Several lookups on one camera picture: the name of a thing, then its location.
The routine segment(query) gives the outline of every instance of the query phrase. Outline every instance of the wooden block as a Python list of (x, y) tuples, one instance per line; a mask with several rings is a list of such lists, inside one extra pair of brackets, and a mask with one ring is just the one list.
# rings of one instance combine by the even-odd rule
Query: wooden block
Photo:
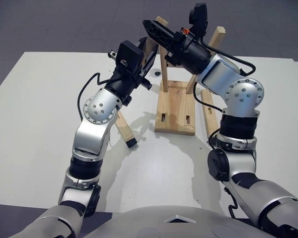
[(118, 111), (118, 118), (115, 125), (129, 148), (137, 143), (133, 132), (129, 128), (123, 114), (120, 111)]
[[(208, 90), (206, 89), (201, 90), (201, 99), (203, 102), (213, 105), (212, 94)], [(202, 105), (202, 109), (203, 109), (205, 127), (209, 138), (209, 136), (219, 128), (218, 120), (215, 113), (215, 109), (204, 105)]]
[(196, 79), (196, 75), (193, 74), (190, 81), (188, 82), (188, 86), (187, 86), (187, 94), (192, 94), (193, 93), (193, 87), (195, 84), (195, 79)]
[(211, 46), (213, 48), (217, 48), (219, 46), (220, 42), (222, 41), (224, 35), (225, 35), (225, 28), (222, 26), (218, 26), (215, 29), (215, 32), (213, 33), (212, 38), (210, 39), (209, 46)]
[(183, 135), (195, 134), (195, 105), (186, 93), (187, 82), (167, 81), (168, 92), (160, 84), (154, 130)]

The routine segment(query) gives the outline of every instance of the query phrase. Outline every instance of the wooden base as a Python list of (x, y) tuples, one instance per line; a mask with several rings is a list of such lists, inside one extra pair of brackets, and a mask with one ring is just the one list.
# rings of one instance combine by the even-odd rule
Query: wooden base
[(168, 92), (160, 83), (154, 130), (182, 135), (195, 134), (193, 94), (186, 93), (187, 82), (167, 81)]

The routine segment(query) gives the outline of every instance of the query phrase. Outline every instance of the wooden stand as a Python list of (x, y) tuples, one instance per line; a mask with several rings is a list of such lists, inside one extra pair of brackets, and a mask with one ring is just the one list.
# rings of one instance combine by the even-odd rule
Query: wooden stand
[[(224, 34), (225, 29), (218, 26), (209, 45), (216, 48), (223, 39)], [(165, 60), (167, 52), (163, 47), (159, 47), (162, 81), (160, 84), (154, 130), (157, 132), (194, 135), (195, 102), (193, 86), (196, 76), (193, 75), (189, 82), (168, 80), (167, 67), (169, 65)]]

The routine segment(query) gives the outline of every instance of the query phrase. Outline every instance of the black rubber foot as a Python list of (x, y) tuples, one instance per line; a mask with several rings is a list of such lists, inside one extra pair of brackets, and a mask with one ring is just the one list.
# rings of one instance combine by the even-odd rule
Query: black rubber foot
[(132, 139), (126, 141), (126, 144), (127, 144), (128, 148), (131, 148), (131, 147), (133, 147), (134, 145), (137, 144), (137, 141), (136, 141), (135, 138), (132, 138)]

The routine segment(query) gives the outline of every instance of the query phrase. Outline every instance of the wooden stick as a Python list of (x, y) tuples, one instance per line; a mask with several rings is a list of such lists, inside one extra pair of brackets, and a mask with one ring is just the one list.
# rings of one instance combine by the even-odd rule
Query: wooden stick
[(137, 141), (135, 139), (133, 132), (131, 131), (123, 114), (120, 111), (118, 111), (118, 118), (115, 124), (129, 148), (137, 144)]
[(188, 82), (188, 85), (187, 85), (187, 94), (192, 94), (193, 93), (193, 87), (194, 87), (194, 84), (195, 84), (195, 79), (196, 79), (196, 75), (193, 74), (190, 81)]
[(213, 48), (217, 48), (219, 44), (221, 43), (223, 37), (225, 35), (225, 28), (222, 26), (218, 26), (215, 29), (215, 32), (213, 33), (212, 38), (210, 39), (209, 46)]
[(160, 61), (161, 61), (161, 73), (162, 73), (162, 90), (163, 92), (168, 92), (168, 71), (167, 71), (167, 61), (165, 60), (165, 56), (167, 54), (167, 50), (159, 46), (160, 49)]
[[(201, 90), (201, 99), (203, 102), (213, 105), (212, 94), (208, 90), (206, 89)], [(207, 135), (209, 138), (209, 136), (219, 128), (218, 120), (217, 120), (215, 110), (213, 108), (210, 108), (204, 105), (202, 105), (202, 107), (203, 107), (203, 115), (204, 115)]]
[[(164, 26), (168, 26), (169, 24), (166, 20), (164, 20), (162, 17), (159, 17), (159, 16), (156, 18), (156, 21), (158, 21)], [(159, 50), (160, 50), (161, 74), (162, 74), (162, 90), (164, 92), (168, 92), (167, 61), (164, 58), (167, 54), (167, 50), (162, 46), (159, 46)]]
[[(213, 33), (212, 38), (210, 39), (209, 46), (211, 46), (213, 48), (217, 48), (219, 46), (220, 42), (222, 41), (224, 35), (225, 35), (225, 28), (222, 26), (218, 26), (215, 29), (215, 32)], [(192, 75), (192, 77), (188, 83), (188, 86), (187, 86), (187, 94), (193, 93), (193, 86), (195, 83), (195, 79), (196, 79), (196, 75)]]

